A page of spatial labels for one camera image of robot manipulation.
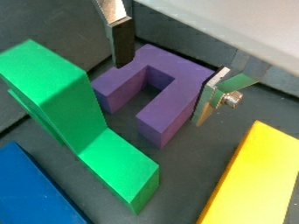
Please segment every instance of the metal bracket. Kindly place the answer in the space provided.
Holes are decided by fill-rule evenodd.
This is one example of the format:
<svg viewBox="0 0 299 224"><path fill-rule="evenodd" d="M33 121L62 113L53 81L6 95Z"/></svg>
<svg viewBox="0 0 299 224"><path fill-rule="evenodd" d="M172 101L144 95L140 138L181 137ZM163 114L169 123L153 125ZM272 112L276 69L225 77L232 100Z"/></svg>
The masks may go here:
<svg viewBox="0 0 299 224"><path fill-rule="evenodd" d="M197 105L191 119L196 126L203 124L205 119L211 116L213 109L217 109L223 104L235 108L243 97L243 94L237 90L259 82L257 79L243 73L221 81L228 73L229 69L223 66L201 87Z"/></svg>
<svg viewBox="0 0 299 224"><path fill-rule="evenodd" d="M135 57L135 23L127 15L123 0L92 0L105 23L115 67L123 67Z"/></svg>

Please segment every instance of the block top face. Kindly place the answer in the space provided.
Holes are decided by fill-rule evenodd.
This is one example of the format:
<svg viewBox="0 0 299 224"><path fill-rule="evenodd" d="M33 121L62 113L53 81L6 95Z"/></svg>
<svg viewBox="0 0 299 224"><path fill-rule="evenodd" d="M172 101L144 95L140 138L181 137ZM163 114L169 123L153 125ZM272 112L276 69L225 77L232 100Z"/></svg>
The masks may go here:
<svg viewBox="0 0 299 224"><path fill-rule="evenodd" d="M281 224L299 171L299 140L255 122L197 224Z"/></svg>
<svg viewBox="0 0 299 224"><path fill-rule="evenodd" d="M133 61L120 69L111 68L104 72L92 81L92 86L103 95L109 96L113 90L120 88L124 82L136 76L139 71L147 67L152 67L155 70L167 74L176 80L175 82L188 82L189 88L184 89L184 91L193 89L200 91L201 83L213 74L213 71L207 67L147 44L135 52Z"/></svg>
<svg viewBox="0 0 299 224"><path fill-rule="evenodd" d="M60 55L32 40L0 54L0 75L34 103L42 103L85 74Z"/></svg>
<svg viewBox="0 0 299 224"><path fill-rule="evenodd" d="M14 142L0 149L0 223L87 223Z"/></svg>
<svg viewBox="0 0 299 224"><path fill-rule="evenodd" d="M128 202L159 170L157 163L111 129L103 131L78 158Z"/></svg>

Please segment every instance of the yellow block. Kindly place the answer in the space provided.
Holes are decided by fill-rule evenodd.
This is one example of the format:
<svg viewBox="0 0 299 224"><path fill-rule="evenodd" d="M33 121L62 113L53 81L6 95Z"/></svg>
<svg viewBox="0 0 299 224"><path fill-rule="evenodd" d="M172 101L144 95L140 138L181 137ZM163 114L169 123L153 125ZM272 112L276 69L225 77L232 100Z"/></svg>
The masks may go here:
<svg viewBox="0 0 299 224"><path fill-rule="evenodd" d="M283 224L299 170L299 140L256 121L197 224Z"/></svg>

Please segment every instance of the gray table surface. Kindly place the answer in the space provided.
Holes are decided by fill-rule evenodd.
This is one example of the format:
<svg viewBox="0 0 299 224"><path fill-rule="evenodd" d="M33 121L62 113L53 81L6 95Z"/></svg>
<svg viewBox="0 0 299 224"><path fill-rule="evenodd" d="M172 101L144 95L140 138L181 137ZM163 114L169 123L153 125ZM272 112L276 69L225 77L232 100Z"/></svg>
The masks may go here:
<svg viewBox="0 0 299 224"><path fill-rule="evenodd" d="M91 79L111 65L107 60L92 69ZM299 137L297 99L263 86L241 92L244 99L236 109L223 107L199 128L188 121L161 150L136 131L136 113L159 94L156 89L147 87L113 115L104 112L111 129L160 165L160 186L137 216L29 117L0 134L0 147L16 141L25 148L95 223L195 223L253 121ZM299 185L284 224L299 222L297 206Z"/></svg>

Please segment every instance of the foam block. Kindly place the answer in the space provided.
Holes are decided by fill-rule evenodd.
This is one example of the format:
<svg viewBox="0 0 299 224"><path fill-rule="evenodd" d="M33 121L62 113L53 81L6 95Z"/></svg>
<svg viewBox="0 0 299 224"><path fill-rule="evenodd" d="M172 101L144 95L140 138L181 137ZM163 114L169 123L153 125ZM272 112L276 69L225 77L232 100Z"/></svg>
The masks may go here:
<svg viewBox="0 0 299 224"><path fill-rule="evenodd" d="M92 87L100 106L111 114L147 84L163 90L136 115L139 133L163 148L191 116L201 83L212 74L207 67L145 45L133 61L103 73Z"/></svg>
<svg viewBox="0 0 299 224"><path fill-rule="evenodd" d="M0 74L32 118L137 214L159 165L108 128L85 72L28 40L0 54Z"/></svg>
<svg viewBox="0 0 299 224"><path fill-rule="evenodd" d="M281 224L299 171L299 140L256 121L197 224Z"/></svg>
<svg viewBox="0 0 299 224"><path fill-rule="evenodd" d="M16 142L0 149L0 223L87 223Z"/></svg>

